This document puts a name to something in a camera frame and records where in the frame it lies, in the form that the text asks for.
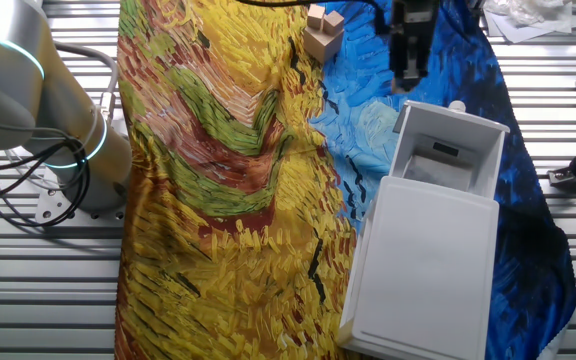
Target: wooden block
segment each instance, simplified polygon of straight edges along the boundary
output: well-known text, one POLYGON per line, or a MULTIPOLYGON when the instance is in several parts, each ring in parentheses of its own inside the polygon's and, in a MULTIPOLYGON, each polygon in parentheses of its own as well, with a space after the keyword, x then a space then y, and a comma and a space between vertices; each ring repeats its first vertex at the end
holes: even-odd
POLYGON ((344 17, 336 11, 324 16, 324 32, 330 36, 337 35, 344 29, 344 17))
POLYGON ((304 29, 304 48, 322 64, 341 50, 343 40, 343 29, 335 36, 309 27, 304 29))
POLYGON ((310 5, 308 9, 308 27, 315 30, 321 30, 326 8, 317 4, 310 5))

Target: blue patterned cloth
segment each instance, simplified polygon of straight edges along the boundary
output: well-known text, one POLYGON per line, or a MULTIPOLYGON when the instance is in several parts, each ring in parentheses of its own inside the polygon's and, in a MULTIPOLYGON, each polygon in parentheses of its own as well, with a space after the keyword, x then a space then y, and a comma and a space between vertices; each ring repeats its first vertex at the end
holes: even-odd
MULTIPOLYGON (((390 11, 390 2, 377 0, 390 11)), ((499 64, 463 0, 442 1, 430 75, 408 95, 391 95, 388 46, 376 37, 372 9, 327 4, 345 17, 341 52, 324 66, 323 114, 311 124, 327 138, 357 230, 386 175, 396 145, 397 111, 407 100, 447 106, 510 128, 495 199, 500 204, 486 359, 536 359, 568 323, 576 288, 566 235, 553 223, 524 146, 499 64)))

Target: table surface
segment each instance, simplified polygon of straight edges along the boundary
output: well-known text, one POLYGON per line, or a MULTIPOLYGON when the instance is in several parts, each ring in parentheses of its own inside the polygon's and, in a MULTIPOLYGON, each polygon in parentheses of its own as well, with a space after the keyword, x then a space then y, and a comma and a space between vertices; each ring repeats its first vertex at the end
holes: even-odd
MULTIPOLYGON (((55 40, 116 56, 119 0, 45 0, 43 6, 55 40)), ((490 42, 553 217, 569 236, 576 276, 576 196, 551 188, 546 178, 547 170, 576 155, 576 29, 570 36, 516 45, 502 38, 490 42)), ((108 69, 62 55, 97 100, 108 69)), ((115 118, 121 119, 119 99, 117 105, 115 118)), ((3 174, 6 184, 18 178, 14 170, 3 174)), ((38 189, 25 183, 11 201, 34 215, 38 196, 38 189)), ((112 359, 120 248, 117 229, 56 230, 46 237, 0 219, 0 360, 112 359)), ((557 359, 576 360, 576 312, 557 359)))

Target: blue led ring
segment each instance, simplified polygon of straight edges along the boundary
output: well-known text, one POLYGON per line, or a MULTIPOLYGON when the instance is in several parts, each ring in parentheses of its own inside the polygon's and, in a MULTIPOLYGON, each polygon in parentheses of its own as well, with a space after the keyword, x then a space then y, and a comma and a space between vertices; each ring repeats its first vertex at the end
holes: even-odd
POLYGON ((8 40, 0 40, 0 44, 3 45, 3 46, 5 46, 5 47, 7 47, 7 48, 16 50, 16 51, 19 52, 20 54, 22 54, 22 55, 24 55, 25 57, 27 57, 28 59, 30 59, 30 61, 32 61, 32 62, 37 66, 37 68, 39 69, 39 72, 41 73, 41 78, 42 78, 42 79, 45 79, 46 76, 45 76, 45 74, 44 74, 44 68, 41 66, 41 64, 39 63, 39 61, 37 60, 37 58, 35 58, 34 56, 32 56, 32 54, 29 53, 28 51, 26 51, 26 49, 24 49, 24 48, 22 48, 21 46, 15 44, 15 43, 12 42, 12 41, 8 41, 8 40))
MULTIPOLYGON (((101 140, 99 141, 99 144, 97 145, 97 147, 95 148, 95 150, 93 150, 90 155, 86 156, 86 160, 90 161, 90 159, 92 159, 93 156, 95 156, 99 150, 101 150, 101 147, 104 146, 104 142, 106 141, 106 135, 108 134, 108 124, 106 124, 105 121, 101 121, 104 123, 104 133, 101 136, 101 140)), ((77 166, 77 163, 72 163, 70 165, 50 165, 48 163, 46 163, 46 166, 53 168, 53 169, 69 169, 72 167, 77 166)))

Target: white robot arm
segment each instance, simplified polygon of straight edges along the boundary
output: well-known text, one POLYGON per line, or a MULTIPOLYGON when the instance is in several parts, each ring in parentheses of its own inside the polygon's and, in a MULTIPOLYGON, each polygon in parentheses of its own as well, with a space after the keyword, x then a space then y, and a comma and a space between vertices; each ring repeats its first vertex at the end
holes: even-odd
MULTIPOLYGON (((91 173, 80 208, 116 208, 125 202, 131 150, 104 115, 61 61, 41 8, 0 0, 0 150, 23 146, 36 154, 59 142, 38 139, 54 134, 23 129, 58 129, 80 139, 91 173)), ((46 164, 63 183, 76 175, 72 152, 60 150, 46 164)))

